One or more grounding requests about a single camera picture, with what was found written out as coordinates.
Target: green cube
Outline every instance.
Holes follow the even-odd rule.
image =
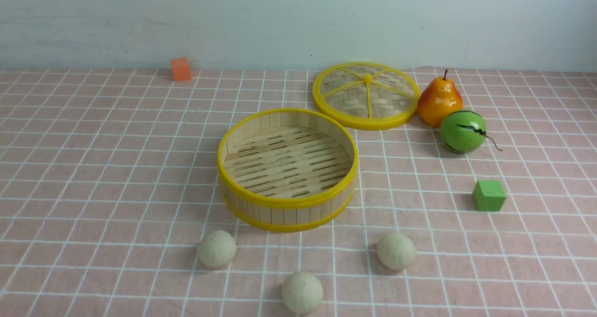
[[[477,211],[500,211],[506,201],[506,193],[500,181],[482,179],[473,190],[473,202]]]

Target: green ball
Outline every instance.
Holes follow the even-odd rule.
[[[471,110],[448,115],[439,126],[439,136],[450,151],[470,153],[486,140],[487,126],[483,118]]]

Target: bamboo steamer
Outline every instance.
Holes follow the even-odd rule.
[[[313,102],[345,127],[379,131],[409,121],[420,90],[400,70],[370,62],[349,62],[324,70],[313,83]]]
[[[321,226],[354,191],[358,151],[334,119],[304,109],[274,109],[233,126],[218,148],[220,187],[241,220],[275,232]]]

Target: white wall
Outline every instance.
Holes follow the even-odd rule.
[[[0,66],[597,71],[597,0],[0,0]]]

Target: fake fruit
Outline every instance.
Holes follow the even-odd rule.
[[[451,79],[444,77],[433,79],[425,88],[417,103],[417,111],[425,124],[438,128],[450,113],[462,108],[462,96]]]
[[[450,151],[463,154],[479,148],[487,136],[487,126],[483,118],[471,110],[460,110],[445,117],[439,127],[439,137]]]

